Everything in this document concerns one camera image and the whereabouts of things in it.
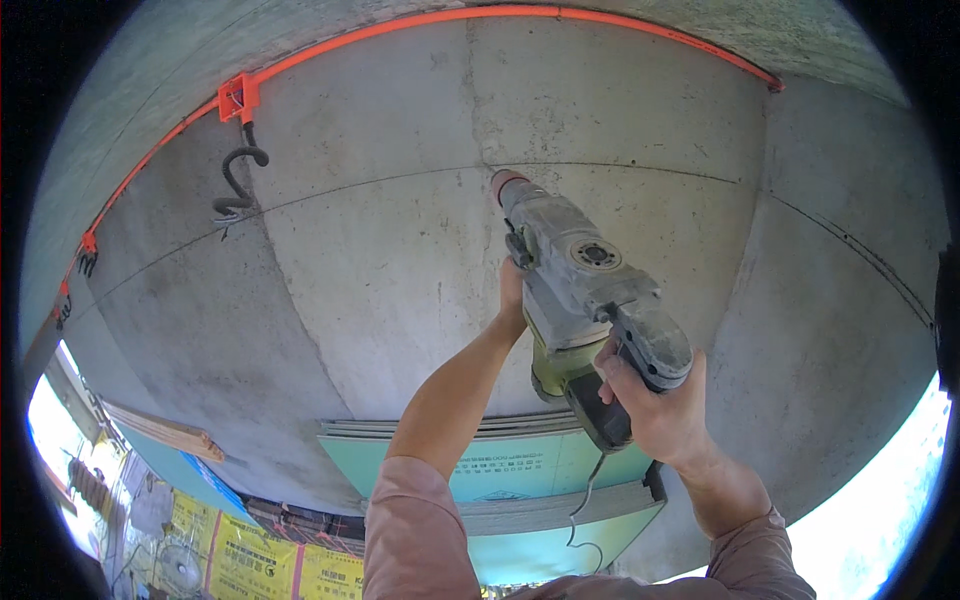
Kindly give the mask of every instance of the hand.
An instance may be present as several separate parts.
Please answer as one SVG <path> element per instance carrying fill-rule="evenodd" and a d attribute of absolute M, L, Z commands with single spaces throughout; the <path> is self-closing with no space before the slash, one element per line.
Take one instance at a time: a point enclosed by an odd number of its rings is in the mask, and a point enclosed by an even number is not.
<path fill-rule="evenodd" d="M 523 271 L 507 256 L 500 265 L 500 317 L 505 321 L 526 328 L 523 319 Z"/>
<path fill-rule="evenodd" d="M 712 445 L 705 421 L 707 358 L 696 348 L 686 381 L 665 394 L 647 389 L 629 363 L 616 355 L 617 340 L 610 340 L 593 365 L 607 381 L 600 387 L 604 404 L 620 402 L 630 415 L 634 442 L 643 452 L 682 471 L 695 465 Z"/>

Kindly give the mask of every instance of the right hand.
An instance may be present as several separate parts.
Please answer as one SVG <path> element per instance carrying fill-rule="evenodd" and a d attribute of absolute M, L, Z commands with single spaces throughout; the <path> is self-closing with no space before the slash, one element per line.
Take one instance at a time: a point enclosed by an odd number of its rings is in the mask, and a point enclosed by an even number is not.
<path fill-rule="evenodd" d="M 707 357 L 694 349 L 686 381 L 679 388 L 655 394 L 639 373 L 616 355 L 618 346 L 611 335 L 593 360 L 607 377 L 599 392 L 604 404 L 620 402 L 630 415 L 634 442 L 650 458 L 677 471 L 696 463 L 711 444 L 705 419 Z"/>

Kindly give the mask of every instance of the wooden plank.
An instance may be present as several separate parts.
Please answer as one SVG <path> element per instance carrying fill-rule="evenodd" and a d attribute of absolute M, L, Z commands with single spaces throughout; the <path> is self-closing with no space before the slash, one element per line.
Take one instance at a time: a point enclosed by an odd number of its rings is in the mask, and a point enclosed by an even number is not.
<path fill-rule="evenodd" d="M 224 451 L 210 439 L 205 430 L 199 427 L 156 417 L 115 402 L 104 400 L 103 405 L 111 419 L 136 430 L 151 440 L 200 458 L 217 463 L 224 462 Z"/>

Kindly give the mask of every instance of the left hand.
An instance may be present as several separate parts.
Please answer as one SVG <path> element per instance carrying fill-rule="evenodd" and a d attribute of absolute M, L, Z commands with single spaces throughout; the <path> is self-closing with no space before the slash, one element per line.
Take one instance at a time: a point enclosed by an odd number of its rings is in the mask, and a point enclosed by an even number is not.
<path fill-rule="evenodd" d="M 507 256 L 500 265 L 500 316 L 526 327 L 523 319 L 523 271 Z"/>

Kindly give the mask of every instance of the concrete ceiling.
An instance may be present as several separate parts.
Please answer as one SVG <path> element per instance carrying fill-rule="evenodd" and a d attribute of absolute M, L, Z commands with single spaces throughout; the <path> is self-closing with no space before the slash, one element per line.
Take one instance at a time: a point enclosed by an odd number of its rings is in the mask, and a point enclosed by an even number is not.
<path fill-rule="evenodd" d="M 115 401 L 207 429 L 236 459 L 215 467 L 236 490 L 358 514 L 359 495 L 314 440 L 318 420 L 397 418 L 490 319 L 505 250 L 486 184 L 514 166 L 660 281 L 708 351 L 711 431 L 757 468 L 788 520 L 804 515 L 882 447 L 933 374 L 940 182 L 844 14 L 711 6 L 605 8 L 818 79 L 786 77 L 771 96 L 707 53 L 556 19 L 381 36 L 261 87 L 254 121 L 271 163 L 241 170 L 258 209 L 226 231 L 210 201 L 229 195 L 220 161 L 240 131 L 206 116 L 107 213 L 93 277 L 70 278 L 64 336 L 81 370 Z M 135 13 L 71 110 L 32 223 L 25 332 L 113 187 L 217 84 L 416 7 L 181 8 Z M 160 27 L 181 19 L 199 25 Z M 81 133 L 92 150 L 79 152 Z M 543 409 L 529 361 L 524 337 L 489 414 Z M 620 559 L 652 581 L 708 550 L 676 476 L 664 480 L 670 502 Z"/>

